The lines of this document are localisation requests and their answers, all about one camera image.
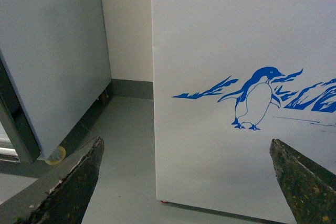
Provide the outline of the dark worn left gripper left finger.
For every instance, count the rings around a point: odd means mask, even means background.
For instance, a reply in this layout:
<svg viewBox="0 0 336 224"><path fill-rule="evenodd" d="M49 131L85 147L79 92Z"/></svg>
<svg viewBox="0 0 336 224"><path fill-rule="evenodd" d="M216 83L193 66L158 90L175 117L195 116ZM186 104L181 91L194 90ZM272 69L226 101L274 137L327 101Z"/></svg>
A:
<svg viewBox="0 0 336 224"><path fill-rule="evenodd" d="M1 223L81 223L99 178L97 136L1 204Z"/></svg>

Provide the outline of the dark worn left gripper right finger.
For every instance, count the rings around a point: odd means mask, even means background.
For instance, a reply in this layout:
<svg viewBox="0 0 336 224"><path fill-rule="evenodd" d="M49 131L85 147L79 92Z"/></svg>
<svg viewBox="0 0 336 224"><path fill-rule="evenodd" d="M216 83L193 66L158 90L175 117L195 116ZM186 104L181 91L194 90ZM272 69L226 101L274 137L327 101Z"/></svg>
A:
<svg viewBox="0 0 336 224"><path fill-rule="evenodd" d="M335 174L279 139L269 152L296 223L335 223Z"/></svg>

